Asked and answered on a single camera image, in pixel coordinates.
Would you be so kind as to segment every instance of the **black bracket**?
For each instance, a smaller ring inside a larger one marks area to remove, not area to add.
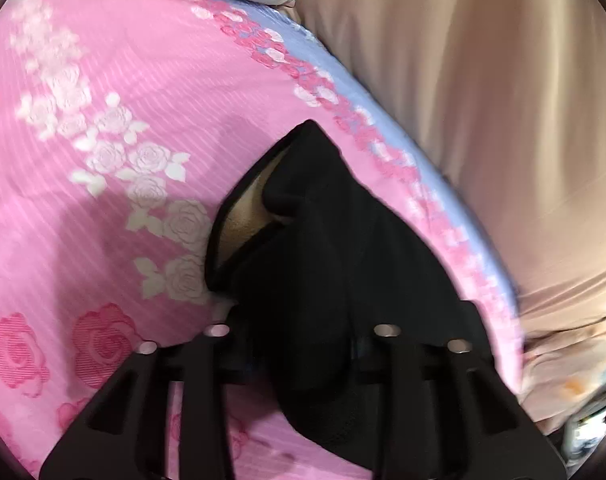
[[[394,325],[375,328],[355,366],[382,383],[376,480],[565,480],[554,448],[494,369],[463,340],[417,345]],[[144,342],[70,425],[41,480],[167,480],[165,424],[171,381],[183,382],[183,480],[234,480],[222,386],[254,368],[242,324],[210,326],[184,345]]]

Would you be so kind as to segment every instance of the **pink floral bedding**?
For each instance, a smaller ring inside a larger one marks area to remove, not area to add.
[[[433,204],[407,153],[332,81],[236,2],[30,0],[0,14],[0,434],[33,475],[136,343],[186,341],[225,308],[203,283],[211,218],[309,118],[478,301],[517,389],[517,322],[491,280],[451,264],[465,259],[435,235],[453,232],[447,215],[422,216]],[[176,479],[176,396],[173,410]],[[241,480],[369,478],[294,433],[266,393],[230,388],[229,413]]]

